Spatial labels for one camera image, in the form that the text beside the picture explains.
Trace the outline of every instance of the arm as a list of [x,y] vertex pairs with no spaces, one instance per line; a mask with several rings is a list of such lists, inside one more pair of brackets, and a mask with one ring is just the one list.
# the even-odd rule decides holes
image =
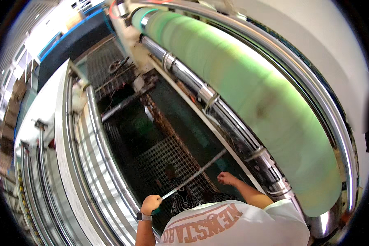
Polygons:
[[243,196],[247,204],[264,209],[266,206],[273,203],[273,201],[267,196],[247,185],[242,180],[237,179],[229,172],[221,172],[217,176],[217,180],[222,184],[229,184],[234,186],[240,194]]
[[[141,207],[141,213],[151,215],[152,211],[157,209],[161,204],[160,196],[148,196]],[[156,244],[155,236],[152,230],[152,221],[143,220],[138,222],[137,237],[135,239],[135,246],[154,246]]]

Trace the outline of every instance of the fist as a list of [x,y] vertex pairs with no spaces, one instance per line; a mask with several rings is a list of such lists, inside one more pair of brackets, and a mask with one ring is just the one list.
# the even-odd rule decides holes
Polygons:
[[219,181],[220,184],[224,184],[224,185],[229,184],[229,185],[235,186],[239,180],[234,175],[230,174],[229,172],[221,172],[217,176],[217,181]]
[[141,213],[146,215],[151,215],[152,211],[157,209],[161,204],[159,195],[150,195],[143,201],[144,202],[142,203]]

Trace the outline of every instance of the green fabric roll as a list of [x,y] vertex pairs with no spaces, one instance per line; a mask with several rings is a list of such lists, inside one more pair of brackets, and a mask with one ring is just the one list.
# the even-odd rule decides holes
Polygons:
[[[146,9],[133,18],[141,32]],[[341,180],[333,149],[310,106],[275,67],[225,32],[176,13],[153,14],[146,34],[241,116],[277,161],[305,214],[316,217],[335,204]]]

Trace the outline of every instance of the measuring tape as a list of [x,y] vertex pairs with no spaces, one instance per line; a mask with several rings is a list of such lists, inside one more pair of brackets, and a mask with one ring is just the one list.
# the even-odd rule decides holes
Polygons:
[[162,200],[166,199],[167,197],[169,197],[173,193],[177,192],[180,188],[182,188],[183,186],[187,185],[190,181],[192,181],[193,179],[195,179],[198,175],[200,175],[203,171],[205,171],[205,169],[207,169],[208,167],[210,167],[215,161],[217,161],[226,152],[227,152],[226,149],[221,150],[215,157],[213,157],[212,160],[210,160],[200,170],[198,170],[195,174],[193,174],[190,178],[188,178],[185,182],[183,182],[182,184],[180,184],[178,187],[176,187],[175,189],[173,189],[172,191],[170,191],[167,195],[165,195],[162,198],[160,198],[160,200],[162,201]]

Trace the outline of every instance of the red hose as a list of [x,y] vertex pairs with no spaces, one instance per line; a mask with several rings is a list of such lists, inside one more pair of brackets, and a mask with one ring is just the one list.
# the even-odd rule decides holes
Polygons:
[[[151,3],[168,3],[168,2],[171,2],[171,1],[173,1],[173,0],[148,0],[148,2],[151,2]],[[112,7],[115,3],[116,3],[116,0],[113,0],[111,5],[109,6],[109,16],[111,16],[113,19],[118,19],[119,16],[116,16],[112,13]]]
[[118,19],[119,17],[114,15],[112,13],[112,6],[116,3],[116,0],[113,0],[113,2],[111,3],[111,6],[109,6],[109,16],[111,16],[113,19]]

